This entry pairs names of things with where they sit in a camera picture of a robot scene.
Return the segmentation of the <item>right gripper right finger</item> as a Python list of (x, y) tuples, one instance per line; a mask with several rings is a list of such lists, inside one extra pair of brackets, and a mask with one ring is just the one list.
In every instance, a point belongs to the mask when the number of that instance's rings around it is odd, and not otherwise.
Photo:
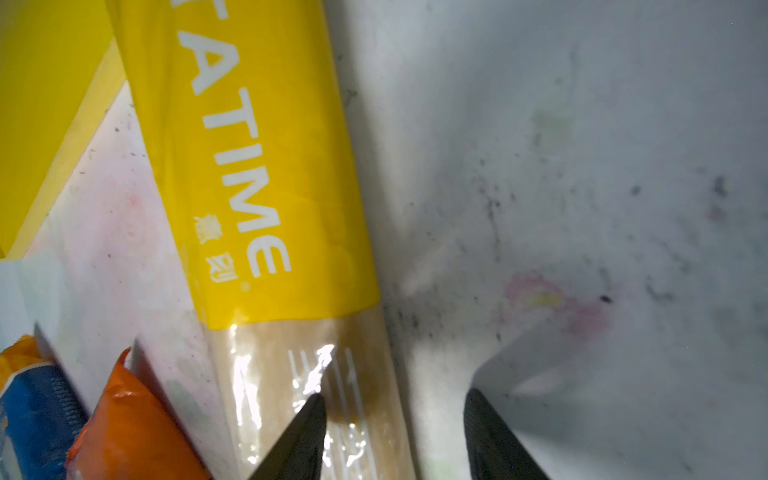
[(483, 393), (465, 398), (464, 433), (473, 480), (548, 480)]

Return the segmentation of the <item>yellow spaghetti pack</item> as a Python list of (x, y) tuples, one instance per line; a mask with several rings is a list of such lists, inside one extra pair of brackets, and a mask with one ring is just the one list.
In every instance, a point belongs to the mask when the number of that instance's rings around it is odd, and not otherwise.
[(320, 393), (320, 479), (414, 478), (323, 4), (107, 10), (240, 476)]

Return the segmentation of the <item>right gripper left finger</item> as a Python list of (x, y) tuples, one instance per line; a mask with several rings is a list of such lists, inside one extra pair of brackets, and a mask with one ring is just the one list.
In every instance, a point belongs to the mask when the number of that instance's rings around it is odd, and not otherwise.
[(326, 402), (309, 396), (250, 480), (319, 480), (327, 432)]

